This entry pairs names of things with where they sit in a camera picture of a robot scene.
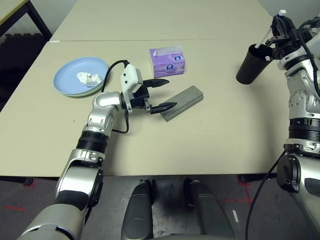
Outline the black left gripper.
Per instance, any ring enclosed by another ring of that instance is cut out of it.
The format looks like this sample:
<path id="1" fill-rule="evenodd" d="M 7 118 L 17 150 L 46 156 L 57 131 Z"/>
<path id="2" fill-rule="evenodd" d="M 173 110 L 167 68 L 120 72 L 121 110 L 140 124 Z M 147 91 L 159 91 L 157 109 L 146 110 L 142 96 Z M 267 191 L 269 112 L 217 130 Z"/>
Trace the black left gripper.
<path id="1" fill-rule="evenodd" d="M 163 102 L 157 106 L 149 104 L 150 94 L 148 88 L 157 88 L 168 84 L 170 81 L 163 78 L 153 78 L 143 80 L 136 92 L 132 93 L 132 99 L 130 100 L 132 109 L 146 110 L 151 115 L 165 112 L 177 105 L 176 102 Z"/>

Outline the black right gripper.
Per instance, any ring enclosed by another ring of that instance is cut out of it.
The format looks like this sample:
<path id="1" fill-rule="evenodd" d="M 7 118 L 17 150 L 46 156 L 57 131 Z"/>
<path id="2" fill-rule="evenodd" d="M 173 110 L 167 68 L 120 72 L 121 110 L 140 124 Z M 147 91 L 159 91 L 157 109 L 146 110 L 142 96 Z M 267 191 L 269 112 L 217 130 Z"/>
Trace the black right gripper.
<path id="1" fill-rule="evenodd" d="M 282 17 L 282 31 L 279 32 L 279 16 L 275 15 L 271 23 L 272 37 L 267 39 L 266 59 L 283 59 L 301 47 L 300 33 L 289 17 Z"/>

